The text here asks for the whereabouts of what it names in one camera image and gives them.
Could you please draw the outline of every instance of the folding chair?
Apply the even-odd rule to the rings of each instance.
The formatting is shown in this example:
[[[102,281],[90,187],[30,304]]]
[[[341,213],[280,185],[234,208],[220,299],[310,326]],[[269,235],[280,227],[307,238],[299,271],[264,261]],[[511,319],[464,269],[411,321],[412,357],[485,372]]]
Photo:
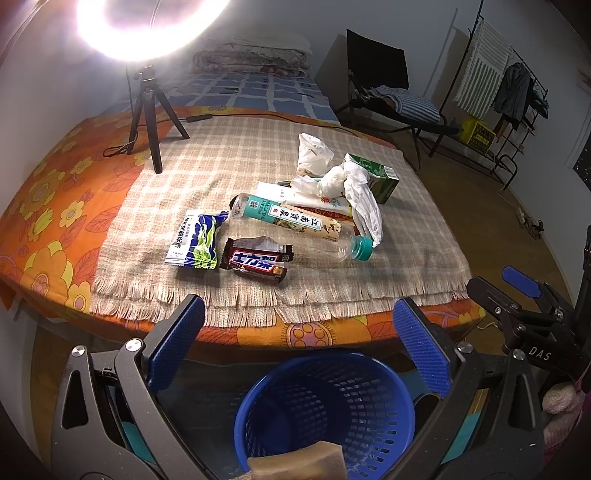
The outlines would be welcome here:
[[[340,113],[349,108],[351,121],[355,128],[355,109],[367,108],[372,112],[406,124],[407,127],[384,130],[369,127],[375,131],[393,134],[410,130],[413,134],[414,146],[417,150],[418,169],[421,169],[421,151],[418,144],[419,133],[423,130],[436,135],[455,135],[456,127],[447,125],[443,115],[443,124],[419,122],[397,113],[383,99],[370,97],[368,91],[373,87],[385,85],[393,88],[408,89],[408,72],[404,50],[393,48],[383,43],[370,40],[347,30],[347,58],[349,69],[349,103],[339,108]]]

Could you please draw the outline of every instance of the yellow crate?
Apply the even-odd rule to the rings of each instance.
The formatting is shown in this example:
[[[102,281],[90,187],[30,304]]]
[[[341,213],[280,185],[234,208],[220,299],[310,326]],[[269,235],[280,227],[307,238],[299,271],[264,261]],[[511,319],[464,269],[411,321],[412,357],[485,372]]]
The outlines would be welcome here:
[[[485,155],[495,140],[493,130],[472,115],[463,123],[462,128],[463,131],[460,134],[462,141]]]

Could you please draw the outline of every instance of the tripod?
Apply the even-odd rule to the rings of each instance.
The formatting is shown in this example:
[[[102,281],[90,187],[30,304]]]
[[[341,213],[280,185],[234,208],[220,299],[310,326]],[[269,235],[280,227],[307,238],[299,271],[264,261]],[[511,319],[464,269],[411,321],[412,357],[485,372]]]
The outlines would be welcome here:
[[[134,117],[133,121],[131,122],[131,130],[129,132],[127,154],[131,155],[132,150],[134,149],[135,141],[138,139],[139,117],[141,116],[143,109],[146,120],[146,129],[148,130],[150,153],[152,154],[152,162],[154,163],[154,171],[157,174],[160,174],[162,173],[162,158],[160,157],[158,128],[156,126],[155,98],[158,99],[160,105],[162,105],[164,111],[166,111],[170,119],[173,121],[174,126],[177,127],[178,131],[185,140],[189,138],[189,134],[184,129],[184,126],[182,126],[177,114],[174,113],[174,110],[166,98],[166,95],[162,90],[160,90],[160,87],[156,82],[154,67],[152,65],[147,65],[139,74],[141,75],[140,90],[138,99],[135,102],[135,108],[133,112]]]

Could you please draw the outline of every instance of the sponge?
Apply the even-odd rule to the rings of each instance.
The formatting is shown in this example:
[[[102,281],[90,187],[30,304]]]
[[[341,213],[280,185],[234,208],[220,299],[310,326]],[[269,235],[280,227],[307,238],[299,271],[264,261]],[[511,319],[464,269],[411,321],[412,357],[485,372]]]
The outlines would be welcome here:
[[[252,480],[347,480],[343,448],[317,442],[295,452],[248,459]]]

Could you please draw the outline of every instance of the beige plaid cloth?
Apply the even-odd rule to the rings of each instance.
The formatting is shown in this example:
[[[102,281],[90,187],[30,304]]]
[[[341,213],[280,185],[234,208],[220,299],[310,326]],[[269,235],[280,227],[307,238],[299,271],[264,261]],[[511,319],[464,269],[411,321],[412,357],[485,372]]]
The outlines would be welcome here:
[[[173,128],[161,143],[164,172],[156,175],[147,164],[129,190],[100,249],[91,312],[156,322],[196,293],[207,306],[208,326],[271,326],[276,314],[301,323],[385,312],[404,296],[418,304],[466,297],[466,258],[401,151],[276,119],[214,117],[187,131],[190,140],[178,140]],[[187,209],[227,210],[258,181],[293,178],[301,132],[321,138],[335,152],[335,164],[352,153],[391,166],[400,177],[381,206],[384,239],[368,262],[294,261],[280,285],[164,264]],[[228,232],[231,226],[220,229],[218,251]]]

